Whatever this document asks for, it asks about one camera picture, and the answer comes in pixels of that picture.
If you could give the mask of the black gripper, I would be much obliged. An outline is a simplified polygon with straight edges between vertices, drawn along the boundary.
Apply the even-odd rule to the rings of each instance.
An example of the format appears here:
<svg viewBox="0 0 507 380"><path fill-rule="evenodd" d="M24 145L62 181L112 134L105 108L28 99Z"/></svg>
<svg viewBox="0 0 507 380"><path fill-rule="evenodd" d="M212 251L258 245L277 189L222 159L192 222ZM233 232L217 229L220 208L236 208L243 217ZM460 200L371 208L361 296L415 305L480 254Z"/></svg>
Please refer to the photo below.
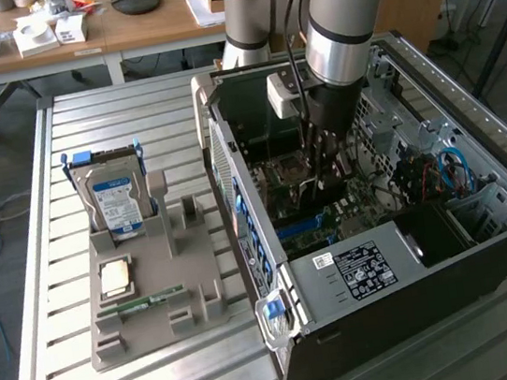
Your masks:
<svg viewBox="0 0 507 380"><path fill-rule="evenodd" d="M313 175L329 174L338 156L345 151L363 83L363 79L358 79L337 87L317 85L306 93L302 123Z"/></svg>

